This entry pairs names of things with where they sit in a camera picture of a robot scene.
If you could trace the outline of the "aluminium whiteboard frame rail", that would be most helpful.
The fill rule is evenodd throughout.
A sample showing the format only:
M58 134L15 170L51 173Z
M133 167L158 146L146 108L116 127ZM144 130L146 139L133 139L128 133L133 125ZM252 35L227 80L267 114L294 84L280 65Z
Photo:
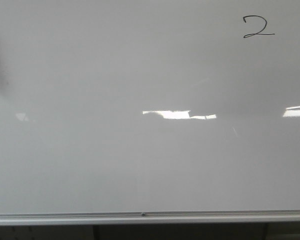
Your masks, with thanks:
M141 211L0 214L0 226L300 222L300 210Z

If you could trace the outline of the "white whiteboard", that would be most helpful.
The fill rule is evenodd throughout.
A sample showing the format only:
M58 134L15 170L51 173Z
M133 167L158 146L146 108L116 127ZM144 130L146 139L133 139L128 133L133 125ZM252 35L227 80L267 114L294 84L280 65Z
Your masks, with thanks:
M0 214L300 210L300 0L0 0Z

